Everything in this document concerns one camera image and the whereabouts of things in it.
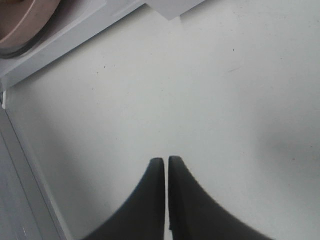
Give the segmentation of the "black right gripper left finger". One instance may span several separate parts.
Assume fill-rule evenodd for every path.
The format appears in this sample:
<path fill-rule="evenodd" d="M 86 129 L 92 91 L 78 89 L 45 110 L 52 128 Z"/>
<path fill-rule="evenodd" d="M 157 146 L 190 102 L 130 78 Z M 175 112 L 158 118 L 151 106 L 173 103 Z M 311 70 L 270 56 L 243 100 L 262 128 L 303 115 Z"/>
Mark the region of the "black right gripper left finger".
<path fill-rule="evenodd" d="M 126 202 L 86 240 L 162 240 L 166 214 L 165 166 L 153 158 Z"/>

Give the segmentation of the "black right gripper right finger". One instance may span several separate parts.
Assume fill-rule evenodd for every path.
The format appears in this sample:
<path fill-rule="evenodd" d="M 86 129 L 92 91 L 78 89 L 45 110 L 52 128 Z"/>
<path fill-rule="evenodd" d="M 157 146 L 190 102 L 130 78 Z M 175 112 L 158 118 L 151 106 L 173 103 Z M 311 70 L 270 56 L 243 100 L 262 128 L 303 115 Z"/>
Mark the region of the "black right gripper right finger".
<path fill-rule="evenodd" d="M 168 159 L 168 210 L 175 240 L 266 240 L 199 185 L 179 156 Z"/>

